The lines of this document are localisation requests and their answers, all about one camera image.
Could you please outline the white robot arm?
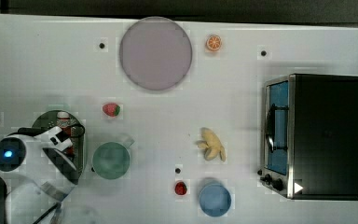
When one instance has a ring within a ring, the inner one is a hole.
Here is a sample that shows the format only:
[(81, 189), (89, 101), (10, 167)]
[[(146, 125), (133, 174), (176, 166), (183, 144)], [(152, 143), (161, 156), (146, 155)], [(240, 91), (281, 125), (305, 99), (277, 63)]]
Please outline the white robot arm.
[(18, 182), (5, 199), (7, 224), (39, 224), (78, 185), (81, 169), (67, 154), (85, 134), (66, 128), (20, 128), (0, 140), (0, 177)]

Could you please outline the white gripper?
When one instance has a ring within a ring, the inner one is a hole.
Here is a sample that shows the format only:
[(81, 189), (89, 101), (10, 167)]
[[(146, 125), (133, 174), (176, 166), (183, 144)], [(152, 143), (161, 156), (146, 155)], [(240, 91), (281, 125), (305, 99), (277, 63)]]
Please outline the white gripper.
[(61, 127), (55, 126), (35, 137), (43, 147), (65, 150), (73, 145), (70, 135)]

